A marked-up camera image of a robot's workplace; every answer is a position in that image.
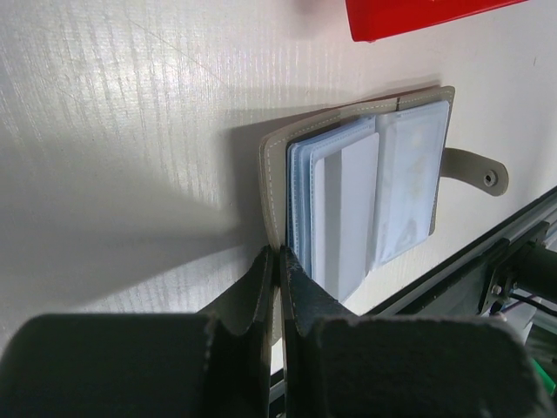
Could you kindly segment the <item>grey leather card holder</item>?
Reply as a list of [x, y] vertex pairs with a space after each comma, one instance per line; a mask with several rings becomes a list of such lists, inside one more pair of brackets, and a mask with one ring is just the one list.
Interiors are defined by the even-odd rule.
[[345, 301], [373, 270], [434, 232], [440, 180], [491, 196], [507, 168], [449, 148], [455, 89], [433, 86], [317, 112], [265, 136], [259, 190], [272, 248]]

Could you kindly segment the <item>white credit card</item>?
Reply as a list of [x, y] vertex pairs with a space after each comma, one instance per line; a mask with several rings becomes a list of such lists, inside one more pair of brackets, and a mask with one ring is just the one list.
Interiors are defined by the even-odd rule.
[[366, 275], [379, 134], [358, 134], [311, 156], [312, 278], [344, 301]]
[[380, 115], [371, 267], [425, 241], [433, 222], [450, 106], [438, 101]]

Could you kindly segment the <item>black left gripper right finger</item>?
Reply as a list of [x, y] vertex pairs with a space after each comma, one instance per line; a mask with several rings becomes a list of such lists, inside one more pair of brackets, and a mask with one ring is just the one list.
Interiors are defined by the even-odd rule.
[[289, 417], [545, 417], [548, 395], [506, 322], [358, 316], [278, 259]]

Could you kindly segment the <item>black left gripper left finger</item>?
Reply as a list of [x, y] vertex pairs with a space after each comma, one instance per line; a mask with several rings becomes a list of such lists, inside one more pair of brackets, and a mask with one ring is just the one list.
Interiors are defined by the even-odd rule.
[[44, 314], [1, 359], [4, 417], [266, 417], [273, 252], [197, 313]]

